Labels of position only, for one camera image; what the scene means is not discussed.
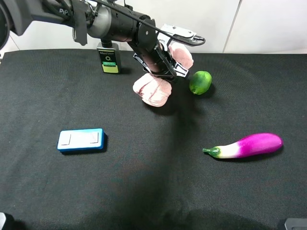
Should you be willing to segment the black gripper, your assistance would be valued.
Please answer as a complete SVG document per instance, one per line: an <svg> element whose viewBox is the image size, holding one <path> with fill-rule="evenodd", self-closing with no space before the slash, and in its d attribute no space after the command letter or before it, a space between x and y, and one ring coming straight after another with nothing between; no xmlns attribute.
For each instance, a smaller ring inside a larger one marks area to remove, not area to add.
<svg viewBox="0 0 307 230"><path fill-rule="evenodd" d="M156 77L174 79L175 77L187 77L189 70L183 67L170 56L169 51L165 51L160 42L156 41L150 48L141 47L134 42L129 42L129 46L141 60L143 67Z"/></svg>

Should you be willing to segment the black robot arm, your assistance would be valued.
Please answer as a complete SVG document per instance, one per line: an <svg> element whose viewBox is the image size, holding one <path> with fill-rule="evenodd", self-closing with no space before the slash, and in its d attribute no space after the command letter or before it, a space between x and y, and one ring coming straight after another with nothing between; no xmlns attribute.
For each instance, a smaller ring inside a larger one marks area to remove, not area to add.
<svg viewBox="0 0 307 230"><path fill-rule="evenodd" d="M0 3L0 44L6 45L10 32L22 35L33 21L62 24L72 28L80 45L89 36L100 39L97 51L103 72L119 73L118 42L126 42L145 71L171 81L185 77L188 68L169 49L172 40L185 44L190 39L158 29L150 16L120 6L112 0L99 0L93 6L85 0L3 0Z"/></svg>

